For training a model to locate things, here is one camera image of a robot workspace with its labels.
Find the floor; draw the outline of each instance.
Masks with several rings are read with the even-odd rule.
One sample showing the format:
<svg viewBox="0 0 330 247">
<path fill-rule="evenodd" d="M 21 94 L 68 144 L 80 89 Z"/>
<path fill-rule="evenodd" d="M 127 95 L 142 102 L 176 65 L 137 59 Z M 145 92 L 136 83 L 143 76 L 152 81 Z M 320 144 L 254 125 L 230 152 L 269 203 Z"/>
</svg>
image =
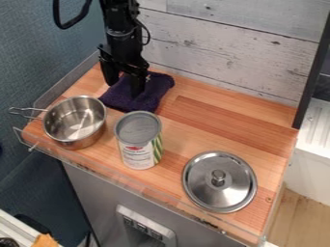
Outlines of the floor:
<svg viewBox="0 0 330 247">
<path fill-rule="evenodd" d="M 268 241 L 279 247 L 329 247 L 330 206 L 285 189 Z"/>
</svg>

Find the wooden shelf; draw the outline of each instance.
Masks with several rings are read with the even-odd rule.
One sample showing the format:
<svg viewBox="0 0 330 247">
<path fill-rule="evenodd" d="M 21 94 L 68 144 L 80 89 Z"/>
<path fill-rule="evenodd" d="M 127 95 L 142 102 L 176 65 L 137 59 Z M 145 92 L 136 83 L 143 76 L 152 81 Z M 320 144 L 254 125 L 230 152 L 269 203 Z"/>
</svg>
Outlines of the wooden shelf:
<svg viewBox="0 0 330 247">
<path fill-rule="evenodd" d="M 123 113 L 113 109 L 108 109 L 103 136 L 83 150 L 65 151 L 54 145 L 43 133 L 40 121 L 28 123 L 21 136 L 25 142 L 38 143 L 39 149 L 56 157 L 109 179 L 122 180 L 126 188 L 249 245 L 257 245 L 295 145 L 297 131 L 290 128 L 295 108 L 173 76 L 176 86 L 156 112 L 163 124 L 165 153 L 154 168 L 135 171 L 124 166 L 113 133 L 114 124 Z M 56 101 L 78 95 L 99 97 L 106 90 L 96 65 Z M 240 156 L 257 175 L 256 198 L 238 212 L 204 212 L 190 202 L 182 189 L 181 171 L 189 158 L 212 150 Z"/>
</svg>

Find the can label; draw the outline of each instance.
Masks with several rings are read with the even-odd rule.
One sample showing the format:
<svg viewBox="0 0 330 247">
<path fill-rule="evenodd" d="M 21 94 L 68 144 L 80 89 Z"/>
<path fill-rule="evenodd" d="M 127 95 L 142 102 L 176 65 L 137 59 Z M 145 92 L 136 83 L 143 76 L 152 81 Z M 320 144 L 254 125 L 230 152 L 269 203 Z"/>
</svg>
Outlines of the can label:
<svg viewBox="0 0 330 247">
<path fill-rule="evenodd" d="M 163 154 L 161 134 L 144 147 L 130 146 L 119 141 L 123 163 L 136 170 L 148 169 L 160 161 Z"/>
</svg>

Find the purple cloth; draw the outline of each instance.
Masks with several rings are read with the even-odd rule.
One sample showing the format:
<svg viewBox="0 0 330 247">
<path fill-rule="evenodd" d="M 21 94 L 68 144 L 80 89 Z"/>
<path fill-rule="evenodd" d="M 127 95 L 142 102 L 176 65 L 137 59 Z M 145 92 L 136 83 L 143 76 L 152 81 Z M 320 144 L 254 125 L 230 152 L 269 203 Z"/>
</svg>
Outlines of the purple cloth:
<svg viewBox="0 0 330 247">
<path fill-rule="evenodd" d="M 150 80 L 146 83 L 145 91 L 137 97 L 131 97 L 129 77 L 122 76 L 99 100 L 107 107 L 124 112 L 138 110 L 154 112 L 161 98 L 175 85 L 175 81 L 167 74 L 150 71 L 148 74 L 150 75 Z"/>
</svg>

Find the tin can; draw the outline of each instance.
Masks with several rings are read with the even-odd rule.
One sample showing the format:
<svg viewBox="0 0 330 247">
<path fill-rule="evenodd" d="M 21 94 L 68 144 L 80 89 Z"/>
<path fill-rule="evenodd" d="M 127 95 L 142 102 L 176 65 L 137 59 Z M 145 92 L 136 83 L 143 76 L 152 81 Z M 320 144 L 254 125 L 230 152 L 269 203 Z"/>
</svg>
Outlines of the tin can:
<svg viewBox="0 0 330 247">
<path fill-rule="evenodd" d="M 115 135 L 123 163 L 131 169 L 145 170 L 163 155 L 161 121 L 153 113 L 135 111 L 123 115 L 115 125 Z"/>
</svg>

